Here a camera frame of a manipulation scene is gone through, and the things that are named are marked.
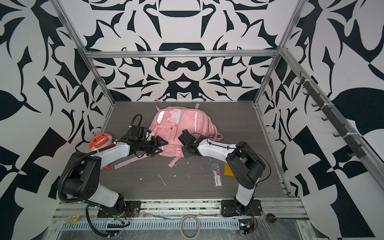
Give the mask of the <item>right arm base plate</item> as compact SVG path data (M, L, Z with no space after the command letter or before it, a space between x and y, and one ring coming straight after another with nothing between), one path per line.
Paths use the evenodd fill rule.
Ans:
M262 211L259 200L251 200L247 206L243 206L237 200L221 200L221 215L223 217L261 216Z

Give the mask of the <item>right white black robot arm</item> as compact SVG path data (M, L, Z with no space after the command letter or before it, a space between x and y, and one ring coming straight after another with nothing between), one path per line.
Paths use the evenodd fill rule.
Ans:
M237 145L218 143L207 137L195 138L188 130L178 137L186 158L191 156L210 157L227 163L238 182L234 200L222 201L224 217L250 215L258 207L253 203L257 184L269 163L257 154L246 142Z

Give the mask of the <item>clear pen refill box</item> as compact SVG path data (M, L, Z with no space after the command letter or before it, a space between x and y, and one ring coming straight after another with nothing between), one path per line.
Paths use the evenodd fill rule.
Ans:
M212 164L212 171L213 171L215 186L216 187L222 186L220 165L219 164Z

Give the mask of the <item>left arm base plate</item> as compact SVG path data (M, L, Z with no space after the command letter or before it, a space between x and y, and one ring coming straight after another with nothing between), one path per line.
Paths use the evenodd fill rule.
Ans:
M121 218L131 218L140 213L141 201L122 201L117 202L114 207L101 206L98 218L112 218L118 216Z

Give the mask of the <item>pink student backpack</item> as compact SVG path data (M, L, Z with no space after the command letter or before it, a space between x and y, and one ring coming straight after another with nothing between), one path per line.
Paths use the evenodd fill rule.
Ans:
M199 104L196 104L194 108L167 107L165 109L157 108L157 111L149 130L154 136L159 136L168 142L166 146L161 147L163 152L160 155L173 158L169 164L170 168L184 157L183 145L178 139L183 130L188 130L195 138L205 136L215 142L223 138L211 118L200 110Z

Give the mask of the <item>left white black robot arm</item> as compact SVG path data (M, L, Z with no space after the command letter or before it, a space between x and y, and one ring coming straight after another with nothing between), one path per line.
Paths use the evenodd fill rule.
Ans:
M160 154L168 142L140 125L130 129L117 141L89 153L71 155L59 178L57 191L63 203L85 202L94 206L115 207L124 198L100 184L101 169L113 162L144 152L153 157Z

